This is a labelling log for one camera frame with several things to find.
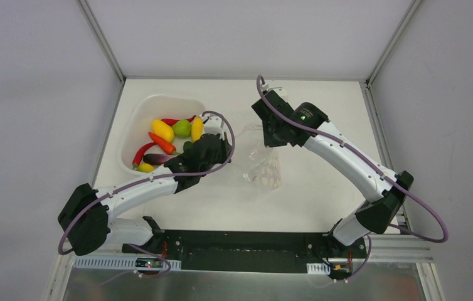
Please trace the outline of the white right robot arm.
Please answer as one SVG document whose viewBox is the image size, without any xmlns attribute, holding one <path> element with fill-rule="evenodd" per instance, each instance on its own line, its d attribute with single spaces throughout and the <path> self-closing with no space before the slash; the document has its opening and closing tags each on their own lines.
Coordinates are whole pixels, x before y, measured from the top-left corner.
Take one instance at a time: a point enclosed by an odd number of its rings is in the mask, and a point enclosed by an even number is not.
<svg viewBox="0 0 473 301">
<path fill-rule="evenodd" d="M 331 230 L 326 241 L 331 255 L 344 256 L 362 236 L 385 232 L 413 184 L 409 172 L 395 172 L 367 158 L 309 102 L 292 108 L 275 90 L 269 90 L 252 109 L 262 121 L 265 146 L 304 147 L 330 163 L 363 195 L 363 203 Z"/>
</svg>

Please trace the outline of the clear polka dot zip bag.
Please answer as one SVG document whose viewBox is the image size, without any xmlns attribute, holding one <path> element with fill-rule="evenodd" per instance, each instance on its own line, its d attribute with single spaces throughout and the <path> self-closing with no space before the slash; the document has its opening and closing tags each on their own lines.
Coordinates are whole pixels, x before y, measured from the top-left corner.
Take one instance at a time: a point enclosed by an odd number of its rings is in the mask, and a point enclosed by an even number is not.
<svg viewBox="0 0 473 301">
<path fill-rule="evenodd" d="M 279 155 L 265 145 L 263 127 L 248 124 L 235 138 L 236 151 L 231 164 L 236 167 L 241 182 L 266 191 L 279 188 L 282 184 Z"/>
</svg>

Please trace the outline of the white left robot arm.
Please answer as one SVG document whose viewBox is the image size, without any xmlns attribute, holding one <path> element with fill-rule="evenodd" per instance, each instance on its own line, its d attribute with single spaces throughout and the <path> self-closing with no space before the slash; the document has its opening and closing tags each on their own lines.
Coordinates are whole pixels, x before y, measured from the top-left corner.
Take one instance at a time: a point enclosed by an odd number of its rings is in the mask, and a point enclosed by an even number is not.
<svg viewBox="0 0 473 301">
<path fill-rule="evenodd" d="M 106 189 L 94 189 L 88 183 L 79 185 L 58 215 L 63 229 L 58 251 L 82 256 L 105 243 L 119 243 L 138 245 L 150 254 L 157 252 L 162 245 L 161 235 L 144 219 L 122 219 L 120 215 L 196 185 L 203 176 L 227 165 L 232 154 L 227 133 L 203 134 L 191 148 L 145 176 Z"/>
</svg>

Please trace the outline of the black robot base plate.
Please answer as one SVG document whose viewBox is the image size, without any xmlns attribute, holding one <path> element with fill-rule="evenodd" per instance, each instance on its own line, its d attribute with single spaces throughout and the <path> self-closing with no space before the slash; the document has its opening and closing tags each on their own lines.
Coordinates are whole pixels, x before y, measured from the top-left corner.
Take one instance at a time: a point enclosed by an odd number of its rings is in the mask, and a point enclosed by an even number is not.
<svg viewBox="0 0 473 301">
<path fill-rule="evenodd" d="M 153 253 L 181 262 L 183 270 L 305 273 L 308 264 L 329 268 L 366 257 L 364 239 L 344 246 L 327 233 L 157 230 L 145 244 L 123 253 Z"/>
</svg>

